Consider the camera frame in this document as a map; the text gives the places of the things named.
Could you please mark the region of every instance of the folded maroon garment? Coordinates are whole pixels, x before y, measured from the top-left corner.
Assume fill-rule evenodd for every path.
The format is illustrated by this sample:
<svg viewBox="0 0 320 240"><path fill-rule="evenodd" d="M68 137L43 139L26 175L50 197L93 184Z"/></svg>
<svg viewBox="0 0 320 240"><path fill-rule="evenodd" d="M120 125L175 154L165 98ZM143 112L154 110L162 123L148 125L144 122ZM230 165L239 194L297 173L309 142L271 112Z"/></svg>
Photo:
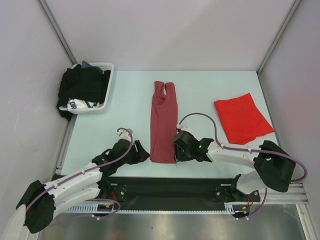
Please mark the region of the folded maroon garment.
<svg viewBox="0 0 320 240"><path fill-rule="evenodd" d="M256 107L250 93L229 100L217 100L214 106L231 144L247 144L256 137L275 131Z"/></svg>
<svg viewBox="0 0 320 240"><path fill-rule="evenodd" d="M175 85L172 82L164 84L162 81L155 81L154 87L150 124L150 159L154 163L175 164L174 138L178 123Z"/></svg>

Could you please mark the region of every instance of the metal floor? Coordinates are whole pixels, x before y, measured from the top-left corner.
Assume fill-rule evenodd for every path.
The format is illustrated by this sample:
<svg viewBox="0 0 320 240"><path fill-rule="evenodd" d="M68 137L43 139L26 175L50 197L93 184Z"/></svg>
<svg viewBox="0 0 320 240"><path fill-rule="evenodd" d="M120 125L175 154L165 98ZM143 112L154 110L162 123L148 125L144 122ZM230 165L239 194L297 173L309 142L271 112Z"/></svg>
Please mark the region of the metal floor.
<svg viewBox="0 0 320 240"><path fill-rule="evenodd" d="M63 221L75 214L61 214ZM47 227L40 240L305 240L296 205L265 205L250 220L208 214L116 214Z"/></svg>

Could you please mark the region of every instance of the wall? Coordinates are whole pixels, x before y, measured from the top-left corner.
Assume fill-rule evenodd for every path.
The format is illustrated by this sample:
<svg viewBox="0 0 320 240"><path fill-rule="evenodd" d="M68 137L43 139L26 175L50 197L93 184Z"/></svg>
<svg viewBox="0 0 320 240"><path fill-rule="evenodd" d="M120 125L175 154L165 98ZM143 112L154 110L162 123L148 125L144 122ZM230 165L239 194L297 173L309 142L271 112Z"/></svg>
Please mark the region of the wall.
<svg viewBox="0 0 320 240"><path fill-rule="evenodd" d="M305 0L261 75L281 141L309 170L304 181L320 224L320 1Z"/></svg>
<svg viewBox="0 0 320 240"><path fill-rule="evenodd" d="M71 63L35 0L0 2L0 236L28 185L54 170L67 121L55 104Z"/></svg>
<svg viewBox="0 0 320 240"><path fill-rule="evenodd" d="M293 0L48 0L78 61L256 71Z"/></svg>

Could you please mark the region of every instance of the black garment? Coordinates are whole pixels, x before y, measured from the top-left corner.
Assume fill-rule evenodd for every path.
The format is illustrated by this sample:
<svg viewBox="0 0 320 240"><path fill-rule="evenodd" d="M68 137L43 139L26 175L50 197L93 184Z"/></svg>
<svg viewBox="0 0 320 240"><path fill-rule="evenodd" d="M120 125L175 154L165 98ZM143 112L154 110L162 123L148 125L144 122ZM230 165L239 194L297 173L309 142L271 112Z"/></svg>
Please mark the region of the black garment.
<svg viewBox="0 0 320 240"><path fill-rule="evenodd" d="M105 101L110 74L110 70L102 74L94 67L81 68L81 64L73 69L68 68L62 76L56 107L59 110L59 107L66 106L69 99L102 104ZM59 110L59 113L68 120L73 115L69 111Z"/></svg>

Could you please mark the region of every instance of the white plastic basket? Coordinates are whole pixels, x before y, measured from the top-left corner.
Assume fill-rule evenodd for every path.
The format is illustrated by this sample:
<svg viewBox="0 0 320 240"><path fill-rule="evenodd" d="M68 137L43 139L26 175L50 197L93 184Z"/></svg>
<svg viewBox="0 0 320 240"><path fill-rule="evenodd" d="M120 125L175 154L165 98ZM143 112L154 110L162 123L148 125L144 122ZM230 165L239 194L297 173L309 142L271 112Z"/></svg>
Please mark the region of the white plastic basket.
<svg viewBox="0 0 320 240"><path fill-rule="evenodd" d="M70 109L67 110L66 107L61 106L59 107L59 109L61 111L69 111L70 113L73 114L103 114L106 112L107 108L107 102L108 102L108 97L109 97L109 92L110 92L110 87L111 87L111 82L112 82L112 76L114 74L114 68L115 66L113 65L113 63L111 62L88 62L91 66L94 67L99 67L101 68L103 71L105 70L110 70L110 78L109 78L109 83L107 86L107 90L106 90L106 94L105 94L105 98L104 98L104 102L102 104L100 104L99 107L92 107L92 108L77 108L77 109ZM80 63L77 63L75 65L72 66L72 69L77 66Z"/></svg>

